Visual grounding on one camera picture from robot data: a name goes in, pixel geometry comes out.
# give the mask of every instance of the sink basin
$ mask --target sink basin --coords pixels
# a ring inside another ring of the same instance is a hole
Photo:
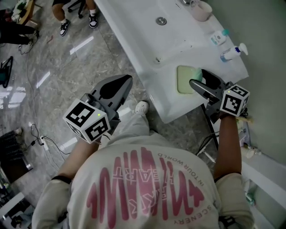
[[[222,79],[248,77],[240,57],[223,63],[219,56],[233,46],[230,38],[214,46],[209,36],[223,30],[215,16],[193,19],[178,0],[96,0],[111,29],[133,64],[162,121],[168,123],[206,102],[198,93],[178,94],[179,65],[204,68]],[[156,19],[163,17],[165,25]]]

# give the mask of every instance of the white t-shirt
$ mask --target white t-shirt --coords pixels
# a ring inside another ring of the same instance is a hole
[[[94,153],[71,189],[48,183],[33,216],[33,229],[52,228],[68,212],[69,228],[222,228],[232,216],[252,228],[240,174],[216,183],[207,165],[185,150],[154,145],[111,145]]]

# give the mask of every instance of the faucet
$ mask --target faucet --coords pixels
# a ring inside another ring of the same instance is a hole
[[[180,0],[183,5],[189,5],[191,0]]]

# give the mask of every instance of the sink drain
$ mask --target sink drain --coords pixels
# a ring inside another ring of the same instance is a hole
[[[156,19],[156,23],[157,23],[158,25],[165,25],[165,24],[167,23],[167,20],[166,20],[166,18],[164,18],[164,17],[158,17],[158,18]]]

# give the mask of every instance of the gray tiled floor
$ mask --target gray tiled floor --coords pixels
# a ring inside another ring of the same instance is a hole
[[[18,46],[11,44],[0,48],[0,61],[11,55],[14,57],[8,88],[10,90],[0,88],[0,124],[6,127],[4,132],[22,126],[25,130],[25,142],[30,144],[34,138],[30,134],[29,122],[36,123],[41,135],[46,135],[58,145],[62,145],[75,137],[62,120],[64,112],[74,99],[81,98],[106,77],[130,74],[134,84],[125,105],[120,108],[122,112],[128,113],[122,116],[122,123],[114,133],[118,134],[134,112],[137,102],[150,100],[107,21],[100,14],[98,27],[91,29],[88,26],[87,9],[84,10],[82,19],[77,17],[76,12],[66,13],[71,25],[67,34],[60,37],[60,24],[52,15],[51,2],[38,0],[37,3],[43,6],[35,14],[42,23],[41,37],[31,52],[21,55],[17,51]],[[75,53],[70,53],[70,50],[90,37],[93,37],[93,40]],[[48,78],[37,88],[37,82],[48,72]],[[13,96],[18,96],[19,101],[11,104]],[[179,148],[192,153],[198,150],[203,138],[210,133],[200,107],[164,124],[151,104],[147,117],[151,128]],[[48,144],[49,151],[35,144],[25,152],[33,169],[14,183],[33,205],[36,205],[44,186],[66,158],[66,155],[60,155],[52,144]],[[212,166],[206,157],[203,159]]]

